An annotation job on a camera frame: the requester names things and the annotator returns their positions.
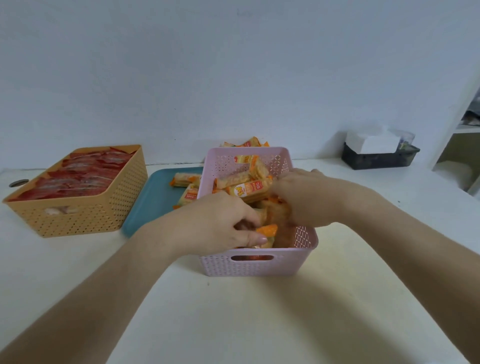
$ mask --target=right arm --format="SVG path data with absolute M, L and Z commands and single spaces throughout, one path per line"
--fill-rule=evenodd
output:
M 273 192 L 292 206 L 298 225 L 340 222 L 389 265 L 472 363 L 480 362 L 480 255 L 443 236 L 375 191 L 295 169 Z

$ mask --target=blue tray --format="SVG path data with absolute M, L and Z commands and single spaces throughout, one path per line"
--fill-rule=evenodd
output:
M 121 231 L 130 238 L 144 224 L 172 211 L 185 191 L 184 188 L 168 184 L 175 173 L 202 174 L 203 170 L 203 167 L 167 168 L 152 173 L 133 204 Z

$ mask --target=basket hole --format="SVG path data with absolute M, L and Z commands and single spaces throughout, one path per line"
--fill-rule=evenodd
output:
M 15 182 L 10 183 L 8 186 L 9 187 L 18 187 L 18 186 L 23 186 L 25 183 L 27 183 L 29 180 L 18 180 Z
M 272 260 L 273 255 L 234 255 L 231 260 L 239 261 L 251 261 L 251 260 Z

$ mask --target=yellow logo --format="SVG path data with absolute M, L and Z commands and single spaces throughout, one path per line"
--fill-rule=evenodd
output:
M 235 189 L 237 190 L 237 196 L 240 197 L 244 194 L 243 192 L 243 188 L 241 187 L 235 187 Z

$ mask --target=black plastic bin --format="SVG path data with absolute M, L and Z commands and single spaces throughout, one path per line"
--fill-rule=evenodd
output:
M 415 155 L 420 152 L 415 146 L 397 150 L 395 153 L 357 154 L 347 143 L 343 143 L 342 160 L 354 170 L 369 170 L 373 168 L 408 167 Z

